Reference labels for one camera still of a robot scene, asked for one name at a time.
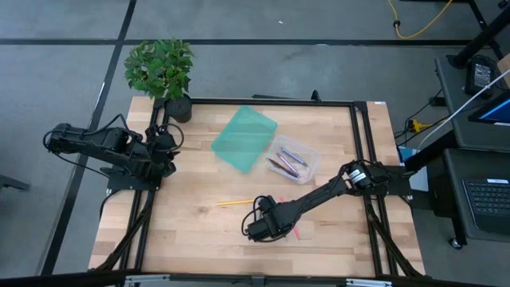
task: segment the monitor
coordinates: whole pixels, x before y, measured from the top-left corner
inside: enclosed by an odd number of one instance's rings
[[[510,92],[504,92],[469,116],[469,120],[510,126]]]

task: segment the black desk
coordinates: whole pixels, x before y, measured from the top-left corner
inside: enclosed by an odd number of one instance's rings
[[[508,235],[489,233],[475,227],[462,186],[462,179],[510,179],[510,154],[446,149],[442,157],[427,165],[427,173],[433,211],[437,216],[453,220],[459,244],[466,245],[466,237],[510,242]]]
[[[441,82],[449,113],[458,110],[471,96],[464,93],[466,70],[454,68],[446,56],[436,58],[437,76]],[[467,108],[480,106],[487,101],[476,99]],[[446,148],[465,148],[486,151],[510,152],[510,127],[468,121],[475,112],[471,109],[460,112],[452,120],[452,131],[431,143],[406,161],[409,171],[417,171],[430,160],[436,159]]]

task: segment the yellow cable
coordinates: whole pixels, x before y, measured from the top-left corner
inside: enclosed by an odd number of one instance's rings
[[[443,14],[443,12],[445,12],[446,9],[448,9],[449,5],[452,4],[452,2],[453,2],[453,0],[449,0],[449,2],[445,5],[443,10],[441,10],[441,12],[439,12],[439,14],[434,19],[432,19],[432,21],[427,26],[425,26],[423,29],[419,30],[418,32],[416,32],[416,33],[414,33],[414,34],[412,34],[410,36],[402,36],[400,34],[400,31],[398,30],[398,25],[396,25],[395,26],[395,31],[397,31],[397,35],[401,39],[411,39],[411,38],[416,37],[419,34],[425,32],[425,30],[429,29],[429,27]],[[397,21],[398,20],[397,10],[393,6],[393,3],[391,3],[391,0],[388,0],[388,3],[390,3],[391,9],[393,10],[393,13],[395,14],[395,21]]]

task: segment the wooden table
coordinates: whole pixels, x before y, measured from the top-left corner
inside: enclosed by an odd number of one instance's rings
[[[367,103],[378,160],[398,165],[393,131],[384,103]],[[177,171],[163,180],[152,211],[143,270],[206,274],[264,274],[275,276],[373,277],[374,269],[363,199],[344,195],[303,215],[294,233],[274,243],[254,243],[241,234],[241,220],[251,205],[216,206],[217,202],[272,195],[297,199],[335,176],[355,159],[348,108],[252,106],[278,123],[286,135],[320,152],[316,176],[297,185],[268,171],[263,156],[248,174],[219,159],[213,140],[239,109],[237,105],[195,104],[193,118],[180,124],[185,141],[175,158]],[[143,134],[151,118],[148,97],[134,97],[129,127]],[[367,145],[362,128],[364,155]],[[176,131],[170,130],[179,142]],[[102,263],[124,236],[134,191],[122,191],[104,207],[90,267]],[[398,197],[386,198],[392,237],[414,268],[424,273],[422,256],[409,207]],[[136,246],[131,247],[133,266]],[[383,268],[387,260],[382,240]]]

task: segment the teal plastic container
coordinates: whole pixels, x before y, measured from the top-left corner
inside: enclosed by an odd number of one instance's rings
[[[277,127],[274,120],[242,106],[210,147],[227,163],[242,172],[249,172]]]

